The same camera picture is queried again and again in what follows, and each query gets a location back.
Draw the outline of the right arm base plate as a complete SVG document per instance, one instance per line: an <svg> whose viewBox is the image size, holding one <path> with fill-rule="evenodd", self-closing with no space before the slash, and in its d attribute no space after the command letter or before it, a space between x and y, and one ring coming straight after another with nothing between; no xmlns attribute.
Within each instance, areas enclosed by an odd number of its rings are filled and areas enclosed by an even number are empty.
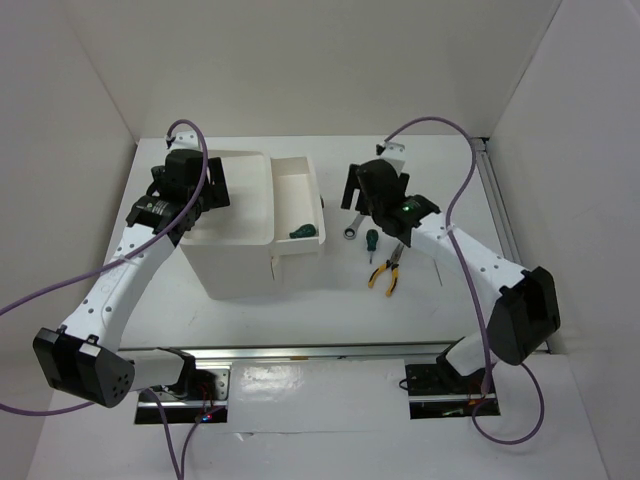
<svg viewBox="0 0 640 480"><path fill-rule="evenodd" d="M495 388L481 392L485 370L462 377L455 370L438 363L407 364L405 377L398 382L408 395L412 420L499 416Z"/></svg>

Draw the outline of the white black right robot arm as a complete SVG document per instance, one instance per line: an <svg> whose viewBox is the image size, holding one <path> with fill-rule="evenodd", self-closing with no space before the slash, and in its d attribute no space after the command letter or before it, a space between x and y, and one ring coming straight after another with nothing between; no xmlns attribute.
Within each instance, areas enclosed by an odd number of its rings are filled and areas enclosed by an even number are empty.
<svg viewBox="0 0 640 480"><path fill-rule="evenodd" d="M356 207L390 237L448 268L472 286L481 313L478 332L448 347L437 359L436 379L460 391L471 376L502 361L518 366L560 327L553 276L527 270L447 224L440 208L406 193L409 177L386 160L349 168L342 206Z"/></svg>

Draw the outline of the white top drawer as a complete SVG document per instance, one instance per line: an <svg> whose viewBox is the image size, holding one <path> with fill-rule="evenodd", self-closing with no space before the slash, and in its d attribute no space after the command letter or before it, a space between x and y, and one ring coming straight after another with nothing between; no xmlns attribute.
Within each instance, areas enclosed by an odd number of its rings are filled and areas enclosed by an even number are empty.
<svg viewBox="0 0 640 480"><path fill-rule="evenodd" d="M271 159L274 193L273 256L318 254L324 251L326 229L316 172L309 157ZM303 224L314 224L317 235L290 239Z"/></svg>

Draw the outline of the green stubby screwdriver plain cap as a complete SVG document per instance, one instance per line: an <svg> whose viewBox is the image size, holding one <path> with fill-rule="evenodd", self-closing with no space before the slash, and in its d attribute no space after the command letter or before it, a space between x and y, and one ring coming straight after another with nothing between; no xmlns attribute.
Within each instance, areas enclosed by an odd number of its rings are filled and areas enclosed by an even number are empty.
<svg viewBox="0 0 640 480"><path fill-rule="evenodd" d="M304 239L304 238L312 238L317 235L317 229L314 224L303 224L298 227L296 230L291 231L289 233L290 239Z"/></svg>

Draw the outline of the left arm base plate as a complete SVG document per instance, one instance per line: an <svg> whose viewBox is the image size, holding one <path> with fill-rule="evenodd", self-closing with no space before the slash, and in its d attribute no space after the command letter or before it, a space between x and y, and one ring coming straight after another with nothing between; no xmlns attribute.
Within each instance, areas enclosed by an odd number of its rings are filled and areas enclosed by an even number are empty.
<svg viewBox="0 0 640 480"><path fill-rule="evenodd" d="M228 420L231 365L197 364L183 386L154 386L151 391L162 404L169 425L190 424L204 416L204 424Z"/></svg>

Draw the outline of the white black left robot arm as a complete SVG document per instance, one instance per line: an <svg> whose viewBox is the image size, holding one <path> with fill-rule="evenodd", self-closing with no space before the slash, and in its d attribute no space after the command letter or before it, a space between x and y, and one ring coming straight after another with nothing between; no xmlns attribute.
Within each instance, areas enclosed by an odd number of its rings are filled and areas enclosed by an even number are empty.
<svg viewBox="0 0 640 480"><path fill-rule="evenodd" d="M177 348L119 354L134 308L175 251L211 299L230 300L305 283L326 241L322 197L304 157L173 148L151 175L106 270L58 328L33 342L52 388L109 408L159 386L184 399L208 380Z"/></svg>

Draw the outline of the green stubby screwdriver orange cap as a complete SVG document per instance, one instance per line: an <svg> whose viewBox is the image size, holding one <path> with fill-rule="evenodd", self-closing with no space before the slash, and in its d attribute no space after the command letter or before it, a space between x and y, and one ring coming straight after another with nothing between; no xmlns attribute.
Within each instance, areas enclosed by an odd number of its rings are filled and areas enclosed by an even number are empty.
<svg viewBox="0 0 640 480"><path fill-rule="evenodd" d="M369 263L372 263L373 261L373 256L375 254L375 252L377 251L377 246L378 246L378 242L379 242L379 233L376 229L369 229L366 232L366 248L367 248L367 252L369 254Z"/></svg>

